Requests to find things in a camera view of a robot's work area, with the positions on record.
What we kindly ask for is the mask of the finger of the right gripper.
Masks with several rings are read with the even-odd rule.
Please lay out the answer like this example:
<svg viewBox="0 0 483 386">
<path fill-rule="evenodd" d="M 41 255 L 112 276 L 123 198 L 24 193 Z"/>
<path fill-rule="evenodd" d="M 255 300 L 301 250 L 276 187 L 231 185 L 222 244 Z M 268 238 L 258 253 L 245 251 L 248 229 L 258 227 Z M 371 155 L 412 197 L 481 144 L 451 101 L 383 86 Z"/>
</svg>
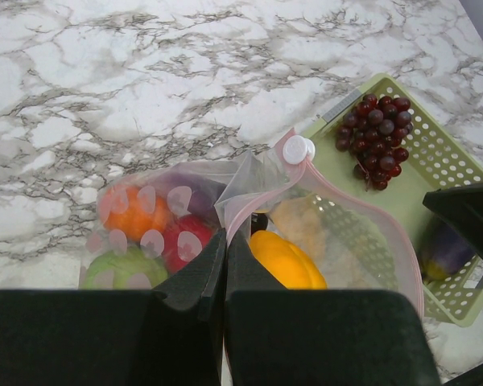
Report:
<svg viewBox="0 0 483 386">
<path fill-rule="evenodd" d="M 483 182 L 430 191 L 423 206 L 459 233 L 483 260 Z"/>
</svg>

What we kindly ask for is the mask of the green perforated plastic basket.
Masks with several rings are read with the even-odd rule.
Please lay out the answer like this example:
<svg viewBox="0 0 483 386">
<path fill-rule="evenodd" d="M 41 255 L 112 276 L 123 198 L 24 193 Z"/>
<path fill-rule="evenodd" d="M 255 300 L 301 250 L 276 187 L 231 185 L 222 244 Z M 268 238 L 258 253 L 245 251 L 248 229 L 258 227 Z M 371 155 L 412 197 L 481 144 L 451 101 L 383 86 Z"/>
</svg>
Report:
<svg viewBox="0 0 483 386">
<path fill-rule="evenodd" d="M 365 189 L 363 183 L 353 177 L 355 160 L 349 153 L 336 150 L 335 131 L 342 117 L 368 93 L 377 97 L 411 97 L 397 80 L 379 73 L 354 89 L 303 135 L 315 144 L 313 163 L 330 183 L 344 193 L 390 213 L 407 232 L 413 247 L 419 248 L 434 216 L 423 205 L 425 194 L 483 183 L 483 167 L 418 101 L 412 101 L 413 131 L 402 141 L 410 157 L 403 163 L 402 173 L 384 191 Z M 474 257 L 452 277 L 426 284 L 423 287 L 424 316 L 461 327 L 471 326 L 483 308 L 483 274 L 476 278 L 475 287 L 469 287 L 480 261 L 479 257 Z"/>
</svg>

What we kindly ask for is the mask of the purple toy grapes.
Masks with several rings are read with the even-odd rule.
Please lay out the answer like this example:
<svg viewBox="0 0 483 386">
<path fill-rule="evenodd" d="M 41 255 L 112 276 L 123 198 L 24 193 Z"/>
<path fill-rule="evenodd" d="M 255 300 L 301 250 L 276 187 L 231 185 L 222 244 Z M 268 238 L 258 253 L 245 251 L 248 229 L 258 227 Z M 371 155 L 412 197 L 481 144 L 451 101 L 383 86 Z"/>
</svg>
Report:
<svg viewBox="0 0 483 386">
<path fill-rule="evenodd" d="M 413 130 L 411 100 L 404 96 L 365 94 L 341 119 L 335 147 L 356 160 L 353 175 L 366 189 L 383 191 L 400 176 L 409 158 L 403 140 Z"/>
</svg>

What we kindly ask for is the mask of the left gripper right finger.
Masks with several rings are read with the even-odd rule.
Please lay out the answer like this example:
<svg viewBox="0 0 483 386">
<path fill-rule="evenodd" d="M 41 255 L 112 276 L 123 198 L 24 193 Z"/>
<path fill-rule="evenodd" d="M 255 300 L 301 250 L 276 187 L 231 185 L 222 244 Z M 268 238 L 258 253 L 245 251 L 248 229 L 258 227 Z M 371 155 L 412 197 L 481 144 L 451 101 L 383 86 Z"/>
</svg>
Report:
<svg viewBox="0 0 483 386">
<path fill-rule="evenodd" d="M 236 235 L 227 252 L 225 349 L 236 385 L 437 385 L 419 316 L 380 289 L 291 290 Z"/>
</svg>

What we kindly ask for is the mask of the clear zip top bag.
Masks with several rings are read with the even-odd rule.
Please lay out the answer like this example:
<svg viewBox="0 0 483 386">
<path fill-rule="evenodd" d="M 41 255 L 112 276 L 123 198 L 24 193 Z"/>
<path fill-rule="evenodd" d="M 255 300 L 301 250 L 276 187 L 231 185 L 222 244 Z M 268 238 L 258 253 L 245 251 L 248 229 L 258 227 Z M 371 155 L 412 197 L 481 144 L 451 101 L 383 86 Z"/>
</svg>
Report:
<svg viewBox="0 0 483 386">
<path fill-rule="evenodd" d="M 419 264 L 406 231 L 386 211 L 331 184 L 315 168 L 315 153 L 311 140 L 289 132 L 262 154 L 245 152 L 229 161 L 180 162 L 115 179 L 98 194 L 97 218 L 80 269 L 103 253 L 123 255 L 134 246 L 147 257 L 159 258 L 167 269 L 165 231 L 150 230 L 140 242 L 131 241 L 120 230 L 105 229 L 97 205 L 112 187 L 152 187 L 148 184 L 152 179 L 178 172 L 226 185 L 214 205 L 220 224 L 205 223 L 213 228 L 213 236 L 224 231 L 227 245 L 236 235 L 244 236 L 249 245 L 257 231 L 274 232 L 309 255 L 328 289 L 393 290 L 422 311 Z M 169 278 L 175 275 L 168 273 Z"/>
</svg>

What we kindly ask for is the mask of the dark purple toy eggplant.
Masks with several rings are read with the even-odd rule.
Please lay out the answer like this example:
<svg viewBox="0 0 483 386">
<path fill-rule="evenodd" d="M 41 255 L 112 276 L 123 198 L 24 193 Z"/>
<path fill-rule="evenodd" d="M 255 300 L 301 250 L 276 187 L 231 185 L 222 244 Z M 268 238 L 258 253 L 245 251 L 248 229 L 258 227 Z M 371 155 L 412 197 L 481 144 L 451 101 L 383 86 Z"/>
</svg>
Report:
<svg viewBox="0 0 483 386">
<path fill-rule="evenodd" d="M 467 241 L 445 223 L 438 223 L 424 237 L 418 252 L 425 281 L 442 281 L 458 273 L 476 253 Z"/>
</svg>

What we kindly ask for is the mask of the yellow toy bell pepper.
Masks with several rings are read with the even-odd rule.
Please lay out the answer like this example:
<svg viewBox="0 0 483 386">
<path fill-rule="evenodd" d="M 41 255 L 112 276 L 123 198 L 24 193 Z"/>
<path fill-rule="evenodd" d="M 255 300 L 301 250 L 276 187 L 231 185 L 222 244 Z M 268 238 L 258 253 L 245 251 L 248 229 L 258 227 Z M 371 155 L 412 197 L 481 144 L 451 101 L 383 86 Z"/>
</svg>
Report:
<svg viewBox="0 0 483 386">
<path fill-rule="evenodd" d="M 274 232 L 257 231 L 249 242 L 254 258 L 289 290 L 326 290 L 324 277 L 297 245 Z"/>
</svg>

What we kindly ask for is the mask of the green toy cabbage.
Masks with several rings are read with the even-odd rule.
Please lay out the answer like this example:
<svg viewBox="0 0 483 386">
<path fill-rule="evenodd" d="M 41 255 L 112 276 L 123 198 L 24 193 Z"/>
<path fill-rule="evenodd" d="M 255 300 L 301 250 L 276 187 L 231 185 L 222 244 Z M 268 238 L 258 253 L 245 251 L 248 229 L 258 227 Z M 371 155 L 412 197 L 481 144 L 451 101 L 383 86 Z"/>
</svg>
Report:
<svg viewBox="0 0 483 386">
<path fill-rule="evenodd" d="M 80 270 L 83 290 L 151 290 L 166 281 L 169 273 L 159 258 L 147 257 L 140 248 L 126 253 L 103 253 Z"/>
</svg>

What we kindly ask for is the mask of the orange toy pumpkin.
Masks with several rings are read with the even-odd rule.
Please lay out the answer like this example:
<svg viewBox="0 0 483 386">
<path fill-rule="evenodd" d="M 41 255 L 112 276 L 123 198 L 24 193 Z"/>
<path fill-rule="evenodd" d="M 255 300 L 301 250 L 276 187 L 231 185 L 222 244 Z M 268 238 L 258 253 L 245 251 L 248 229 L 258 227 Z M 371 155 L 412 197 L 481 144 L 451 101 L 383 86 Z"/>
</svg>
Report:
<svg viewBox="0 0 483 386">
<path fill-rule="evenodd" d="M 150 230 L 163 233 L 174 219 L 167 201 L 152 187 L 112 187 L 98 202 L 97 210 L 105 229 L 120 230 L 134 242 L 140 242 Z"/>
</svg>

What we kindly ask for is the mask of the red toy bell pepper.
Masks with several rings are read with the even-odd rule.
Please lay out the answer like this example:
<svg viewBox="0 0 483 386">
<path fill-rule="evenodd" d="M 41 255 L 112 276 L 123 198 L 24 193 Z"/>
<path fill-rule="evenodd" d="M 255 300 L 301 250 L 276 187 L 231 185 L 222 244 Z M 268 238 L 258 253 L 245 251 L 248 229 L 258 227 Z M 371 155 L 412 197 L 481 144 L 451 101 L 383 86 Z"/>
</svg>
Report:
<svg viewBox="0 0 483 386">
<path fill-rule="evenodd" d="M 175 220 L 163 234 L 167 270 L 176 273 L 194 260 L 213 234 L 213 228 L 198 216 L 190 214 Z"/>
</svg>

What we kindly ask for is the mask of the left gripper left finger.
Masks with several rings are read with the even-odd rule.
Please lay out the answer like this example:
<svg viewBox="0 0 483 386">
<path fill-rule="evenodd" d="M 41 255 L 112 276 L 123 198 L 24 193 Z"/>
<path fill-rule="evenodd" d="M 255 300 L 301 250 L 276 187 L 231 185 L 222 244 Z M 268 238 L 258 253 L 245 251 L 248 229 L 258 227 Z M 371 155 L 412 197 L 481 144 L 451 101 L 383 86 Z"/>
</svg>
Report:
<svg viewBox="0 0 483 386">
<path fill-rule="evenodd" d="M 218 385 L 225 250 L 154 289 L 1 289 L 0 385 Z"/>
</svg>

